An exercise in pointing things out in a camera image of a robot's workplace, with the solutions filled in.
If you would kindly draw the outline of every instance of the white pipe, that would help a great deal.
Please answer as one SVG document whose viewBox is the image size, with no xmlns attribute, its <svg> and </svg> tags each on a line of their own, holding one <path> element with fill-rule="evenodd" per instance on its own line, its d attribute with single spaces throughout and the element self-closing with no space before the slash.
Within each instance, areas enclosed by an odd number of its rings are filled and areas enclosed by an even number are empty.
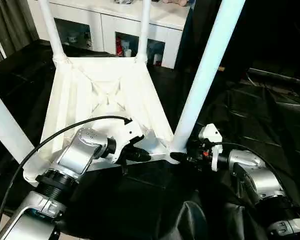
<svg viewBox="0 0 300 240">
<path fill-rule="evenodd" d="M 138 53 L 136 55 L 137 62 L 147 63 L 147 45 L 148 45 L 148 32 L 150 22 L 150 8 L 151 0 L 142 1 L 142 20 L 138 44 Z"/>
<path fill-rule="evenodd" d="M 196 124 L 244 4 L 245 0 L 222 0 L 172 143 L 169 146 L 171 152 L 185 151 L 188 138 Z"/>
<path fill-rule="evenodd" d="M 0 99 L 0 141 L 11 153 L 14 159 L 20 164 L 25 156 L 34 149 L 34 146 L 22 131 L 14 117 L 6 108 Z M 38 173 L 45 170 L 48 161 L 44 161 L 33 155 L 26 164 L 23 172 L 24 178 L 30 182 L 35 183 L 35 177 Z"/>
<path fill-rule="evenodd" d="M 48 0 L 38 0 L 38 1 L 41 7 L 46 29 L 50 37 L 50 44 L 53 51 L 53 60 L 64 61 L 67 58 L 67 56 L 65 55 L 64 50 L 62 48 L 55 19 L 49 8 L 49 2 Z"/>
</svg>

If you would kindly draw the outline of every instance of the white cabinet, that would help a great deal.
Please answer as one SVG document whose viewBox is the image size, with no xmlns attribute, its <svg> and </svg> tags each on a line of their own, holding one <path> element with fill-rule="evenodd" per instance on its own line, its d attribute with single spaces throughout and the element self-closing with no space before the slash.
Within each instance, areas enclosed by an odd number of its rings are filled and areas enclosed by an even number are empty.
<svg viewBox="0 0 300 240">
<path fill-rule="evenodd" d="M 101 15 L 101 19 L 104 51 L 108 53 L 116 53 L 116 33 L 139 35 L 141 27 L 139 21 L 105 14 Z M 161 64 L 163 67 L 174 68 L 181 36 L 182 31 L 180 30 L 150 24 L 148 38 L 165 43 Z"/>
<path fill-rule="evenodd" d="M 39 38 L 49 40 L 38 1 L 28 0 L 28 3 Z M 140 33 L 142 0 L 134 0 L 129 5 L 113 0 L 50 0 L 50 9 L 56 18 L 61 41 L 66 44 L 75 42 L 76 33 L 73 32 L 85 31 L 84 37 L 76 39 L 79 47 L 87 48 L 85 40 L 89 41 L 90 37 L 91 50 L 116 54 L 118 34 L 138 37 Z M 148 38 L 151 44 L 159 43 L 163 67 L 173 69 L 175 66 L 189 9 L 177 4 L 151 3 Z"/>
<path fill-rule="evenodd" d="M 37 0 L 28 0 L 31 14 L 34 20 L 36 31 L 40 39 L 49 40 L 49 35 L 44 22 L 44 17 L 41 13 L 41 9 Z M 79 23 L 89 28 L 89 37 L 91 39 L 91 50 L 93 51 L 104 51 L 104 43 L 102 36 L 102 25 L 101 25 L 101 14 L 98 12 L 88 11 L 70 6 L 64 6 L 60 4 L 50 3 L 50 9 L 55 19 L 64 20 L 73 23 Z M 57 22 L 58 30 L 62 28 L 60 23 Z"/>
</svg>

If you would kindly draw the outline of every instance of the white countertop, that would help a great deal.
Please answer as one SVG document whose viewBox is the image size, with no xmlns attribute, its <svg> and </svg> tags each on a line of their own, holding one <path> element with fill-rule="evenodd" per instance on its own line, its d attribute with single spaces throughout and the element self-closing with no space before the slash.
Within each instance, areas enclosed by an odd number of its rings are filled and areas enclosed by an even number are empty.
<svg viewBox="0 0 300 240">
<path fill-rule="evenodd" d="M 140 21 L 142 0 L 132 4 L 118 4 L 114 0 L 50 0 L 51 3 L 89 10 L 101 14 Z M 150 23 L 183 31 L 190 6 L 174 3 L 151 2 Z"/>
</svg>

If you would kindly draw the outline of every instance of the person's hand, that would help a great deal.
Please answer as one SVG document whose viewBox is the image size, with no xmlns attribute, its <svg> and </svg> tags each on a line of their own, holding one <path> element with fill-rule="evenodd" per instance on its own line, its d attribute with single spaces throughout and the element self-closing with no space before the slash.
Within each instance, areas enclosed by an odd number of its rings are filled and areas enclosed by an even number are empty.
<svg viewBox="0 0 300 240">
<path fill-rule="evenodd" d="M 188 0 L 162 0 L 165 4 L 174 3 L 179 4 L 180 6 L 184 7 L 187 5 Z"/>
</svg>

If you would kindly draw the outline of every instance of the curtain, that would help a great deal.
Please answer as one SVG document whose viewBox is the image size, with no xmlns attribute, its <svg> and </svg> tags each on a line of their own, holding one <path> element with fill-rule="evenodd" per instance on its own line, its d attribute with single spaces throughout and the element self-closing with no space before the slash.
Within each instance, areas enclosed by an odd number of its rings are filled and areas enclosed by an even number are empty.
<svg viewBox="0 0 300 240">
<path fill-rule="evenodd" d="M 31 14 L 25 13 L 29 11 L 29 7 L 27 9 L 25 7 L 28 6 L 26 3 L 27 0 L 0 0 L 0 42 L 6 56 L 38 38 L 31 32 L 29 24 Z"/>
</svg>

